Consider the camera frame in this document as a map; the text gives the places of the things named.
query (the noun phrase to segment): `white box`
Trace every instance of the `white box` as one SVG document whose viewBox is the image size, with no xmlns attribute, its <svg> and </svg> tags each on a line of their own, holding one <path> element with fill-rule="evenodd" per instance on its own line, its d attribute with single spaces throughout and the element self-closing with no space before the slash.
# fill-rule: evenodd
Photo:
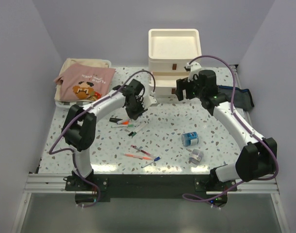
<svg viewBox="0 0 296 233">
<path fill-rule="evenodd" d="M 198 30 L 151 29 L 148 42 L 149 71 L 156 79 L 156 94 L 173 94 L 176 80 L 188 76 L 186 63 L 202 54 Z"/>
</svg>

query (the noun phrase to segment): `white table surface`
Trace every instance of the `white table surface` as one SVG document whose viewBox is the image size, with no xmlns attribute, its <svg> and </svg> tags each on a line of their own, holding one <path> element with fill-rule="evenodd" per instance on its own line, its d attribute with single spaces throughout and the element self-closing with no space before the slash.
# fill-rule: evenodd
<svg viewBox="0 0 296 233">
<path fill-rule="evenodd" d="M 111 88 L 122 84 L 134 72 L 147 67 L 116 67 Z M 218 85 L 232 86 L 231 73 L 227 68 L 209 68 L 217 74 Z M 148 86 L 150 80 L 146 73 L 136 79 Z M 96 139 L 90 148 L 90 157 L 94 173 L 100 174 L 209 174 L 213 167 L 235 162 L 240 150 L 226 128 L 207 110 L 198 99 L 179 102 L 176 96 L 158 98 L 159 105 L 150 107 L 137 121 L 146 120 L 148 126 L 134 138 L 129 137 L 126 129 L 112 129 L 110 117 L 126 118 L 125 109 L 117 109 L 104 117 L 96 128 Z M 73 169 L 71 154 L 61 152 L 49 155 L 48 151 L 61 133 L 68 110 L 56 108 L 50 126 L 49 135 L 42 154 L 38 173 L 69 174 Z M 184 147 L 181 134 L 196 131 L 199 144 Z M 161 160 L 146 168 L 146 161 L 123 156 L 124 153 L 137 153 L 131 145 L 160 156 Z M 64 139 L 56 149 L 67 147 Z M 193 149 L 203 151 L 204 157 L 199 166 L 188 162 Z"/>
</svg>

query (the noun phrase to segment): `purple cable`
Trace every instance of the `purple cable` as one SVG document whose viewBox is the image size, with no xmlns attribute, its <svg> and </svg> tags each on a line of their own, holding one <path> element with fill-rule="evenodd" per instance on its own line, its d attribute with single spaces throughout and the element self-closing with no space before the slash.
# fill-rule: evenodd
<svg viewBox="0 0 296 233">
<path fill-rule="evenodd" d="M 86 183 L 92 185 L 93 187 L 95 187 L 98 191 L 98 197 L 97 199 L 92 203 L 92 204 L 88 204 L 88 205 L 82 205 L 81 207 L 90 207 L 90 206 L 93 206 L 95 205 L 99 199 L 100 199 L 100 189 L 99 187 L 92 183 L 92 182 L 89 182 L 87 181 L 82 175 L 81 173 L 79 172 L 78 168 L 77 168 L 77 164 L 76 164 L 76 158 L 75 158 L 75 151 L 72 149 L 72 148 L 63 148 L 63 149 L 59 149 L 59 150 L 56 150 L 56 151 L 53 151 L 54 148 L 56 147 L 56 145 L 58 144 L 58 142 L 62 139 L 62 137 L 64 136 L 64 134 L 66 133 L 66 131 L 70 128 L 70 126 L 76 121 L 78 120 L 78 118 L 80 118 L 81 116 L 83 116 L 85 113 L 87 113 L 88 111 L 90 111 L 92 108 L 94 108 L 95 106 L 97 106 L 98 104 L 104 102 L 105 100 L 111 98 L 112 96 L 116 95 L 117 93 L 119 93 L 123 88 L 124 86 L 126 85 L 126 83 L 131 79 L 133 78 L 136 74 L 138 73 L 142 73 L 142 72 L 145 72 L 145 73 L 148 73 L 151 75 L 152 79 L 153 79 L 153 92 L 155 91 L 156 89 L 156 80 L 153 76 L 153 74 L 147 70 L 139 70 L 135 73 L 133 73 L 121 86 L 118 90 L 116 90 L 111 96 L 106 96 L 106 97 L 103 97 L 101 99 L 99 99 L 99 101 L 97 101 L 95 104 L 93 104 L 93 106 L 87 108 L 86 110 L 84 110 L 82 113 L 80 113 L 79 115 L 77 115 L 76 117 L 74 117 L 70 122 L 69 124 L 65 127 L 65 129 L 62 131 L 62 133 L 60 134 L 60 136 L 56 139 L 56 141 L 53 143 L 53 145 L 51 146 L 50 150 L 49 150 L 49 154 L 57 154 L 59 152 L 62 152 L 62 151 L 66 151 L 66 150 L 69 150 L 72 152 L 72 161 L 73 161 L 73 164 L 74 164 L 74 167 L 75 167 L 75 170 L 77 171 L 77 174 L 78 176 Z"/>
<path fill-rule="evenodd" d="M 221 58 L 219 57 L 216 57 L 216 56 L 212 56 L 212 55 L 202 55 L 202 56 L 199 56 L 199 57 L 196 57 L 194 59 L 192 59 L 189 64 L 192 64 L 195 60 L 199 59 L 199 58 L 203 58 L 203 57 L 209 57 L 209 58 L 214 58 L 220 62 L 222 62 L 231 72 L 231 75 L 232 75 L 232 78 L 233 78 L 233 89 L 232 89 L 232 95 L 231 95 L 231 102 L 230 102 L 230 108 L 231 108 L 231 113 L 234 115 L 234 117 L 237 119 L 237 121 L 241 124 L 241 126 L 246 129 L 248 131 L 248 133 L 250 133 L 250 135 L 252 135 L 257 141 L 259 141 L 264 148 L 266 148 L 266 150 L 269 152 L 269 154 L 271 155 L 273 161 L 274 161 L 274 164 L 275 164 L 275 168 L 276 168 L 276 171 L 275 173 L 273 174 L 273 176 L 269 177 L 269 178 L 259 178 L 259 179 L 256 179 L 258 181 L 269 181 L 269 180 L 272 180 L 274 179 L 278 173 L 279 173 L 279 165 L 278 165 L 278 161 L 273 153 L 273 151 L 259 138 L 257 137 L 256 135 L 254 135 L 252 133 L 252 131 L 247 127 L 247 125 L 244 124 L 244 122 L 238 117 L 238 115 L 234 112 L 234 108 L 233 108 L 233 103 L 234 103 L 234 94 L 235 94 L 235 74 L 233 72 L 233 70 L 231 69 L 230 65 L 228 63 L 226 63 L 224 60 L 222 60 Z M 199 196 L 196 196 L 196 195 L 193 195 L 193 194 L 183 194 L 182 197 L 186 200 L 189 200 L 189 201 L 194 201 L 194 202 L 205 202 L 205 201 L 210 201 L 210 200 L 213 200 L 213 199 L 216 199 L 222 195 L 225 195 L 226 193 L 228 193 L 230 190 L 234 189 L 235 187 L 237 187 L 238 185 L 242 184 L 244 181 L 240 181 L 239 183 L 235 184 L 234 186 L 228 188 L 227 190 L 225 190 L 224 192 L 222 192 L 221 194 L 215 196 L 215 197 L 212 197 L 210 199 L 206 199 L 204 200 L 203 198 L 199 197 Z M 190 199 L 190 198 L 187 198 L 186 196 L 191 196 L 191 197 L 194 197 L 194 198 L 198 198 L 200 200 L 194 200 L 194 199 Z"/>
</svg>

